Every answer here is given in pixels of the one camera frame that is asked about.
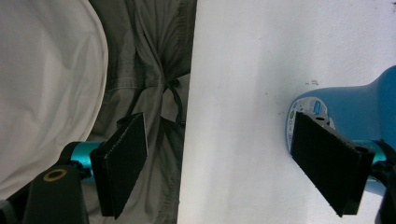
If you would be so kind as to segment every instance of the white surface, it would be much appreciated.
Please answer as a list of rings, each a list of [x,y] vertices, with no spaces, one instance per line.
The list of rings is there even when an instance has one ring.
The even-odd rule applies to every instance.
[[[299,94],[394,65],[394,24],[389,1],[198,1],[178,223],[374,223],[382,198],[338,217],[284,129]]]
[[[87,0],[2,1],[0,199],[88,137],[107,67],[103,28]]]

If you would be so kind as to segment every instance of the white cloth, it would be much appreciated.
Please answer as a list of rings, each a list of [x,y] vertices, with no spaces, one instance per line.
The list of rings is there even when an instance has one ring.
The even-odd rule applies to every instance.
[[[107,47],[91,5],[7,0],[0,6],[0,199],[85,140],[106,84]]]

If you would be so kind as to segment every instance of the wrinkled cloth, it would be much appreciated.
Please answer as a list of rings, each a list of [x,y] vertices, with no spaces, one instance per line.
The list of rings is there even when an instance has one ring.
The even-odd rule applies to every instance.
[[[0,6],[0,200],[85,141],[105,91],[107,46],[87,0]]]
[[[95,185],[83,190],[91,223],[176,223],[184,129],[162,119],[165,84],[190,72],[195,0],[91,0],[108,44],[106,92],[90,140],[144,112],[148,159],[119,219],[102,217]]]

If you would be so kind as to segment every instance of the gray fabric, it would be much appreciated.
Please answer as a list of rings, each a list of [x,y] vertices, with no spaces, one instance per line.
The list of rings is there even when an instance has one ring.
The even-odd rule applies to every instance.
[[[91,223],[176,223],[184,130],[161,118],[166,82],[190,72],[195,0],[91,0],[104,26],[105,98],[89,140],[106,141],[116,121],[144,112],[148,159],[118,220],[101,217],[95,186],[83,190]]]

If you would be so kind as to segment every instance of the label sticker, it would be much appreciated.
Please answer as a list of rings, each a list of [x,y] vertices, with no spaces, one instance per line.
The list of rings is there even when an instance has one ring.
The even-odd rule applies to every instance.
[[[332,119],[329,119],[327,106],[317,97],[305,97],[293,102],[289,114],[286,127],[286,137],[288,141],[288,150],[291,149],[291,141],[293,139],[294,121],[297,112],[304,112],[321,116],[330,121],[330,126],[335,129]]]

